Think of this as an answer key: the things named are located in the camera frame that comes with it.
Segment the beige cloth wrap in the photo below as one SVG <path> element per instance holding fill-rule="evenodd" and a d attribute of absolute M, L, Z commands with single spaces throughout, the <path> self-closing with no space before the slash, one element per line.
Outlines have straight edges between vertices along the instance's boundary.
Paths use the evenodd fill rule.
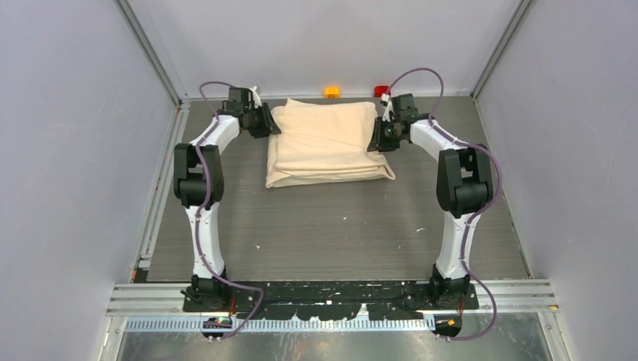
<path fill-rule="evenodd" d="M 266 188 L 395 180 L 386 157 L 368 151 L 378 112 L 372 102 L 315 105 L 288 99 L 272 109 Z"/>

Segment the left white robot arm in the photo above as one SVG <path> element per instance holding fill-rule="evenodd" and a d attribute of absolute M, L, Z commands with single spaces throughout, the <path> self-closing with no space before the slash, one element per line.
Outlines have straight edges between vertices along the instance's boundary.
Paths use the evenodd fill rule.
<path fill-rule="evenodd" d="M 213 110 L 202 133 L 174 148 L 174 194 L 186 212 L 193 243 L 193 275 L 182 290 L 186 312 L 223 311 L 235 290 L 246 291 L 257 301 L 263 299 L 259 287 L 227 278 L 220 250 L 218 214 L 225 190 L 221 155 L 243 131 L 253 138 L 267 138 L 281 130 L 257 87 L 230 86 L 227 99 Z"/>

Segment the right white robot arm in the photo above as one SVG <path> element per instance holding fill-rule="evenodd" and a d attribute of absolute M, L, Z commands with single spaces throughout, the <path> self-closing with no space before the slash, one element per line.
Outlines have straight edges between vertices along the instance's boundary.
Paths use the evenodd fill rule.
<path fill-rule="evenodd" d="M 375 119 L 368 150 L 390 152 L 407 141 L 437 162 L 436 198 L 444 212 L 444 229 L 426 301 L 435 308 L 453 308 L 470 291 L 472 238 L 481 209 L 494 197 L 491 161 L 443 129 L 431 114 L 420 113 L 413 95 L 383 94 L 381 105 L 384 113 Z"/>

